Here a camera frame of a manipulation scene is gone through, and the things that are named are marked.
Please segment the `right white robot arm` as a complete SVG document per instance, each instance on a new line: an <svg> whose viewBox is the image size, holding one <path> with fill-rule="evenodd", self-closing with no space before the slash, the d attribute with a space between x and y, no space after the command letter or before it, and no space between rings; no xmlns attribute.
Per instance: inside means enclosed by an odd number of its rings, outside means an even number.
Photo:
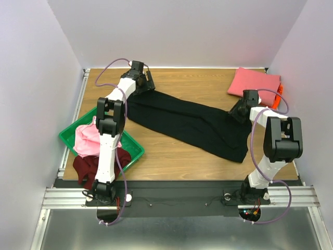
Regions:
<svg viewBox="0 0 333 250"><path fill-rule="evenodd" d="M236 200L240 203L255 203L269 200L268 186L276 174L288 163L300 158L303 153L302 123L298 117L289 117L286 112L260 106L258 90L244 90L242 98L229 111L236 121L252 121L250 154L255 170L246 176ZM253 152L255 126L265 129L263 157L256 162Z"/></svg>

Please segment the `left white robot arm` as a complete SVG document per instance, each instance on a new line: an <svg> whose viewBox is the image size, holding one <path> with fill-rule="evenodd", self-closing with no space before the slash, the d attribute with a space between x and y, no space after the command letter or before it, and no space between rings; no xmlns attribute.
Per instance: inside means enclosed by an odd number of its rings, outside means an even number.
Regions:
<svg viewBox="0 0 333 250"><path fill-rule="evenodd" d="M111 205L116 198L114 181L117 163L121 174L124 174L119 161L118 144L122 137L127 119L127 99L131 95L139 95L154 90L149 67L140 61L128 61L130 69L120 76L117 85L106 97L100 97L96 106L96 128L99 134L99 162L95 180L91 190L84 195L88 202L100 201L104 205Z"/></svg>

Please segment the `black t shirt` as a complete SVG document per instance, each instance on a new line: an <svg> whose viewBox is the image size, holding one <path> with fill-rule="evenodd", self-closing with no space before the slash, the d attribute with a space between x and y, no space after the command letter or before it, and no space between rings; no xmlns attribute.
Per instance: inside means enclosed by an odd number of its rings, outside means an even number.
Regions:
<svg viewBox="0 0 333 250"><path fill-rule="evenodd" d="M240 123L218 108L147 91L129 96L127 117L147 129L236 163L242 163L248 152L252 123Z"/></svg>

